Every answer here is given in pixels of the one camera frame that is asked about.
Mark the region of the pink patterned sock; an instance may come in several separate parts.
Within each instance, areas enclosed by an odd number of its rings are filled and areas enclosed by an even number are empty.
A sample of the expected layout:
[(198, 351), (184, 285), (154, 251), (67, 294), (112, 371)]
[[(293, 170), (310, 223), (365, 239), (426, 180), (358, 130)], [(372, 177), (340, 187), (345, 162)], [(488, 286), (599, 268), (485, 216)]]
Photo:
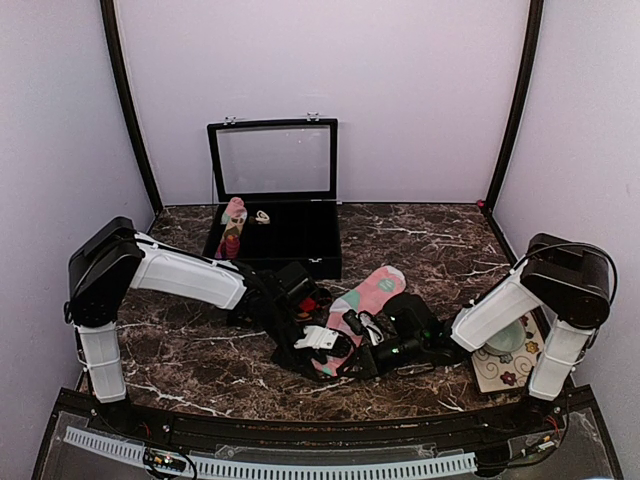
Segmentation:
[(364, 337), (352, 332), (343, 320), (343, 315), (354, 310), (356, 313), (366, 311), (376, 315), (384, 304), (393, 296), (406, 288), (404, 274), (393, 266), (383, 266), (371, 273), (362, 283), (338, 297), (329, 308), (329, 316), (325, 326), (329, 329), (344, 332), (359, 347)]

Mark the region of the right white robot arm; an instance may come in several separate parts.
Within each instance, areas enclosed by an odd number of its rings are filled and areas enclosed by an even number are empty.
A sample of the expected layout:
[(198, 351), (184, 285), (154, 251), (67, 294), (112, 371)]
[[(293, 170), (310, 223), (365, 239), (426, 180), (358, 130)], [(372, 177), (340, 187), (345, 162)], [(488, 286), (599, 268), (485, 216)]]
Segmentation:
[(566, 378), (609, 318), (617, 289), (618, 269), (605, 250), (539, 233), (507, 275), (447, 322), (439, 321), (420, 296), (394, 293), (381, 310), (396, 334), (375, 343), (368, 331), (375, 322), (375, 309), (356, 305), (352, 294), (343, 296), (346, 326), (364, 340), (351, 346), (336, 372), (369, 379), (413, 360), (432, 366), (455, 364), (526, 314), (545, 307), (556, 318), (528, 376), (529, 396), (510, 413), (511, 426), (530, 434), (547, 420), (547, 402), (559, 396)]

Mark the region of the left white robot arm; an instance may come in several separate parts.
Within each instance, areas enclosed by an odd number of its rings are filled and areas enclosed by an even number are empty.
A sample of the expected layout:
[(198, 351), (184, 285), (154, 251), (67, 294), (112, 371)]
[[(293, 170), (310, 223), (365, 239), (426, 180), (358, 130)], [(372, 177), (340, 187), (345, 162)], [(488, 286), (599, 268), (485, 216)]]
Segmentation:
[(318, 289), (302, 265), (256, 271), (238, 261), (213, 260), (161, 243), (115, 217), (70, 258), (65, 320), (74, 325), (101, 417), (120, 436), (141, 427), (140, 412), (126, 401), (116, 333), (117, 313), (131, 289), (194, 299), (225, 310), (233, 321), (251, 320), (280, 348), (293, 370), (308, 373), (338, 340), (336, 331), (301, 325), (301, 303)]

